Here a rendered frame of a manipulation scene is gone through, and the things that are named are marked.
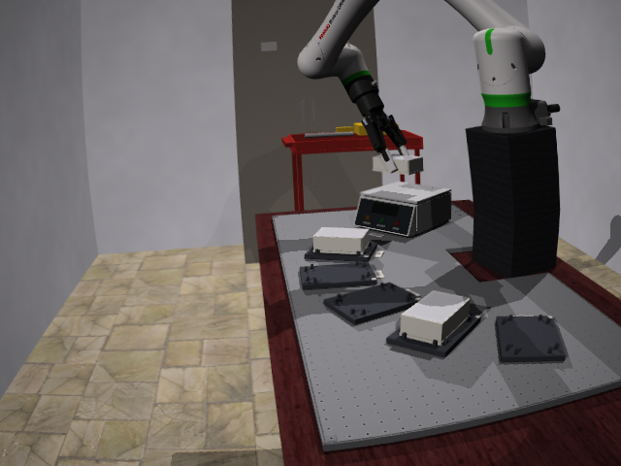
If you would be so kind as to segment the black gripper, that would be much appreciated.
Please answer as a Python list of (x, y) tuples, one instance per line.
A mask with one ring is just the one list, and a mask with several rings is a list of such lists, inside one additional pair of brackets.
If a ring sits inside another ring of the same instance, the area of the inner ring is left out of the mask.
[(384, 105), (377, 92), (368, 93), (360, 97), (356, 100), (356, 105), (361, 115), (366, 117), (362, 120), (362, 124), (367, 131), (374, 150), (376, 150), (377, 153), (380, 152), (389, 173), (395, 171), (398, 168), (389, 149), (386, 148), (382, 131), (384, 131), (395, 144), (399, 154), (409, 155), (409, 152), (405, 146), (407, 140), (395, 122), (394, 117), (392, 115), (387, 116), (383, 111)]

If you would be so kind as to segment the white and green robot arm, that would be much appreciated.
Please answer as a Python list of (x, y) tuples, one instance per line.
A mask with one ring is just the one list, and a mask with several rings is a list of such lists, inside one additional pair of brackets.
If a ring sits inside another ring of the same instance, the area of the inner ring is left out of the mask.
[[(307, 78), (339, 77), (354, 104), (378, 88), (362, 52), (346, 43), (378, 1), (336, 0), (298, 57), (298, 68)], [(545, 60), (540, 37), (493, 0), (444, 1), (478, 31), (473, 42), (485, 106), (482, 130), (523, 133), (552, 125), (551, 113), (560, 112), (560, 106), (531, 99), (529, 74)]]

